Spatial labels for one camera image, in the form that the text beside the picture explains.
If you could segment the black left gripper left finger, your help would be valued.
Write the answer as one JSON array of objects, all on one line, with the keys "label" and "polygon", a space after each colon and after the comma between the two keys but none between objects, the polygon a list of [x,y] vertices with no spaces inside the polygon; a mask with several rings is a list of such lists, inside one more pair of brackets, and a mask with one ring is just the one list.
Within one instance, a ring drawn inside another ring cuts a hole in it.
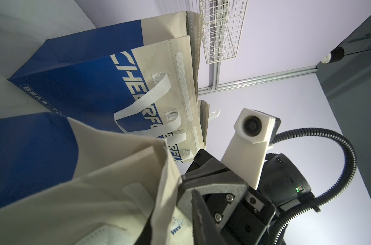
[{"label": "black left gripper left finger", "polygon": [[151,227],[152,213],[150,214],[141,234],[134,243],[134,245],[151,245],[152,227]]}]

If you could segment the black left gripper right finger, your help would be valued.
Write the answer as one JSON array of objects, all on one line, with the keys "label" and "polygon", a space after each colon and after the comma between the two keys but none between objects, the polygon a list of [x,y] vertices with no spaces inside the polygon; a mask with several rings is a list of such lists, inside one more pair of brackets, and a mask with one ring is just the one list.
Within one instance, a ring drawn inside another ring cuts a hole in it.
[{"label": "black left gripper right finger", "polygon": [[197,190],[192,190],[192,223],[195,245],[226,245],[202,195]]}]

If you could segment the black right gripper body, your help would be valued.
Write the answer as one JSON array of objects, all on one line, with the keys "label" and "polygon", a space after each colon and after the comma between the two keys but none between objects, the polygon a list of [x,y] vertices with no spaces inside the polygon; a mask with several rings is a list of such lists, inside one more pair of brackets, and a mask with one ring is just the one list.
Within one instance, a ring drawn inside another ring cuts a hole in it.
[{"label": "black right gripper body", "polygon": [[192,190],[202,195],[227,245],[262,244],[276,208],[205,150],[196,154],[178,188],[177,207],[191,223]]}]

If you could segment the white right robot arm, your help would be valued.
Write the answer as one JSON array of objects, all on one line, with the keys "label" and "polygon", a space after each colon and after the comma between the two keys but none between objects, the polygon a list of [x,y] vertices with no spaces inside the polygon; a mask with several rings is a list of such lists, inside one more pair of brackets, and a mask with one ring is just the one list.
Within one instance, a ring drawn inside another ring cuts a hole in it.
[{"label": "white right robot arm", "polygon": [[277,134],[273,143],[323,137],[343,150],[337,182],[320,196],[283,154],[266,153],[267,143],[251,143],[235,134],[222,160],[200,150],[182,177],[177,207],[193,224],[197,245],[282,245],[289,223],[341,195],[352,182],[357,159],[341,134],[301,128]]}]

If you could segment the blue beige bag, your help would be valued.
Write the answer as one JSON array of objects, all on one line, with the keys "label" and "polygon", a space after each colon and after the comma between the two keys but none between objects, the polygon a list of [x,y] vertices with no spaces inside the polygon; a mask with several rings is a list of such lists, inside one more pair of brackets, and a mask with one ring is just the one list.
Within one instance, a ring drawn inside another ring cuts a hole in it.
[{"label": "blue beige bag", "polygon": [[210,112],[210,104],[204,100],[198,100],[198,112],[199,112],[199,119],[200,119],[200,124],[201,124],[203,144],[204,144],[204,148],[206,149],[208,123],[210,120],[213,120],[219,117],[221,114],[221,110]]},{"label": "blue beige bag", "polygon": [[49,39],[9,81],[94,128],[165,138],[174,160],[185,162],[205,147],[201,20],[182,11]]},{"label": "blue beige bag", "polygon": [[168,142],[55,113],[0,119],[0,245],[191,245]]}]

